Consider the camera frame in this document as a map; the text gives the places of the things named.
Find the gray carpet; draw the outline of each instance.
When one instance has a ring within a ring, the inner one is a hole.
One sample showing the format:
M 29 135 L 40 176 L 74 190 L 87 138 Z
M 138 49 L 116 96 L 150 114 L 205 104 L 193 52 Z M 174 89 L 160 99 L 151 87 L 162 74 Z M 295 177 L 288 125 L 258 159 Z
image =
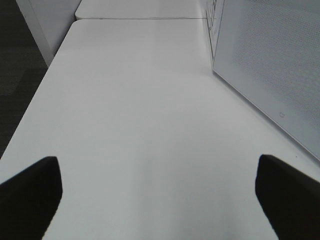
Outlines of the gray carpet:
M 0 158 L 47 66 L 15 0 L 0 1 Z

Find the desk surface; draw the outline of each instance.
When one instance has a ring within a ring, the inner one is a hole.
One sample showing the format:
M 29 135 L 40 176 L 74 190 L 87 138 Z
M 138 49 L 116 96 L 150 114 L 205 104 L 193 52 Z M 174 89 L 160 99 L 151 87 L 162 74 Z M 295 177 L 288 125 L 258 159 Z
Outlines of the desk surface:
M 276 240 L 261 154 L 319 166 L 211 71 L 203 19 L 80 20 L 2 159 L 0 181 L 57 156 L 44 239 Z
M 207 0 L 82 0 L 77 19 L 205 18 Z

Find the white perforated divider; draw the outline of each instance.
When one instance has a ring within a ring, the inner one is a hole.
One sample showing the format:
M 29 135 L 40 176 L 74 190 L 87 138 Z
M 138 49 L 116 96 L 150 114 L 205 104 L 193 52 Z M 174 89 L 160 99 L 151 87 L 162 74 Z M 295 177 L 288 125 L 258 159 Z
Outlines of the white perforated divider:
M 320 1 L 210 0 L 213 70 L 320 158 Z

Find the white wall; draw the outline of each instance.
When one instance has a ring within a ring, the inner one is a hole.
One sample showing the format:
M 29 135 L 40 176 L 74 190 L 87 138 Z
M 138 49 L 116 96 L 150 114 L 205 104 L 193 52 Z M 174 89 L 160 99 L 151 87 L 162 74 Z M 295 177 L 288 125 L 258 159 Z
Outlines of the white wall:
M 16 0 L 49 66 L 71 24 L 81 0 Z

